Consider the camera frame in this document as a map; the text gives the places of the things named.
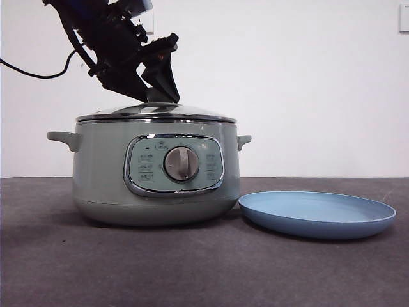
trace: glass lid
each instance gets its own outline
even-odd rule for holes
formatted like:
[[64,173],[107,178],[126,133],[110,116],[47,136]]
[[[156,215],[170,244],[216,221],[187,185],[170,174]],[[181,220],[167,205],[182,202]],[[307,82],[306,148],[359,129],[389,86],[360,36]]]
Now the glass lid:
[[91,115],[77,117],[77,122],[87,120],[126,121],[129,119],[205,120],[236,123],[234,118],[228,118],[197,107],[188,107],[172,102],[148,102],[136,106],[99,111]]

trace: pot handle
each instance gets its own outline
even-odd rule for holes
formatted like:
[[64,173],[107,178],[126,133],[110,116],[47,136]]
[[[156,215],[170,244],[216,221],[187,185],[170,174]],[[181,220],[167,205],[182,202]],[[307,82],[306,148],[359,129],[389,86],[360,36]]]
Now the pot handle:
[[237,145],[238,151],[242,150],[243,145],[251,142],[251,136],[238,136]]
[[81,135],[78,133],[50,131],[47,133],[47,139],[65,143],[72,152],[78,152],[81,142]]

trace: gray tabletop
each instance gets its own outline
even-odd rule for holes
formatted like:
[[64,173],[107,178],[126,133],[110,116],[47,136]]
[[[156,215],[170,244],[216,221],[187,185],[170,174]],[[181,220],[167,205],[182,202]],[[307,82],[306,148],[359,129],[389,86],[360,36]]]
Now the gray tabletop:
[[211,221],[124,228],[79,215],[70,178],[1,181],[2,306],[408,306],[409,178],[243,178],[242,194],[324,191],[384,201],[374,237],[271,232],[235,207]]

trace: control knob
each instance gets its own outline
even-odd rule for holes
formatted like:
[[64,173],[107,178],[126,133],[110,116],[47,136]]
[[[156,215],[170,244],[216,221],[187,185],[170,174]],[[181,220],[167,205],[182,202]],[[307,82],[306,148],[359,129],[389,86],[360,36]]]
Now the control knob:
[[176,147],[167,153],[164,167],[172,179],[186,181],[194,177],[199,170],[199,158],[187,147]]

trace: black cable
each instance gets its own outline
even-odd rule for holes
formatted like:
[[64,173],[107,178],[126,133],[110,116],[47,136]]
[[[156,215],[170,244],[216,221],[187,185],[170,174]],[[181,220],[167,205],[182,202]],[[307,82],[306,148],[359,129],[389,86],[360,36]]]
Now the black cable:
[[55,74],[55,75],[36,75],[36,74],[32,74],[31,72],[25,72],[24,70],[19,69],[18,67],[13,66],[13,65],[7,63],[5,60],[3,60],[3,59],[1,59],[1,58],[0,58],[0,63],[6,65],[8,68],[11,68],[11,69],[15,70],[16,72],[19,72],[19,73],[21,73],[21,74],[23,74],[23,75],[28,75],[28,76],[30,76],[30,77],[39,78],[39,79],[52,79],[52,78],[57,78],[57,77],[59,77],[59,76],[61,76],[61,75],[63,75],[63,74],[66,73],[66,71],[68,70],[68,66],[69,66],[69,64],[70,64],[70,60],[71,60],[72,56],[73,56],[76,52],[77,52],[77,51],[74,50],[73,52],[71,52],[71,53],[68,55],[68,57],[67,57],[67,59],[66,59],[66,62],[65,62],[65,67],[64,67],[63,71],[62,71],[62,72],[59,72],[58,74]]

